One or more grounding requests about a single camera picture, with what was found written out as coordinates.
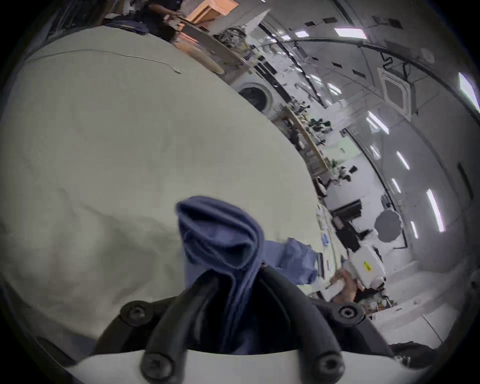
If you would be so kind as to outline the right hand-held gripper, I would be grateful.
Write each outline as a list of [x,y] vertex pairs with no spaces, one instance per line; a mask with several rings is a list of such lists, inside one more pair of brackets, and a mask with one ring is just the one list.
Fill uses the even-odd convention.
[[372,245],[362,245],[342,260],[333,277],[325,285],[325,299],[346,293],[381,290],[386,283],[386,268]]

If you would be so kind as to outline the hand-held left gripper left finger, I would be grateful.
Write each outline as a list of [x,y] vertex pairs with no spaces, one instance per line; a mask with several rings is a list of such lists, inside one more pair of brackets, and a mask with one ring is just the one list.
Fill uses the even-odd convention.
[[97,340],[93,356],[144,350],[145,380],[183,380],[191,329],[221,288],[221,277],[199,277],[176,297],[130,301]]

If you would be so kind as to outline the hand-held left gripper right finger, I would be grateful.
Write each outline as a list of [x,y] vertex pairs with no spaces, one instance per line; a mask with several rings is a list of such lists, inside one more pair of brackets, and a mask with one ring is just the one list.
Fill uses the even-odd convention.
[[306,296],[271,266],[261,266],[258,284],[279,306],[299,351],[301,378],[340,380],[347,352],[393,358],[385,339],[356,303],[330,303]]

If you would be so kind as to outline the person's right hand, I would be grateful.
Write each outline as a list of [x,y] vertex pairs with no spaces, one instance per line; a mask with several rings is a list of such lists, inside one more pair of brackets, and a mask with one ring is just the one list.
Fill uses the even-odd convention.
[[357,290],[359,289],[357,281],[343,268],[336,271],[331,279],[331,285],[335,284],[338,280],[343,280],[345,285],[343,289],[332,298],[331,302],[336,304],[354,302]]

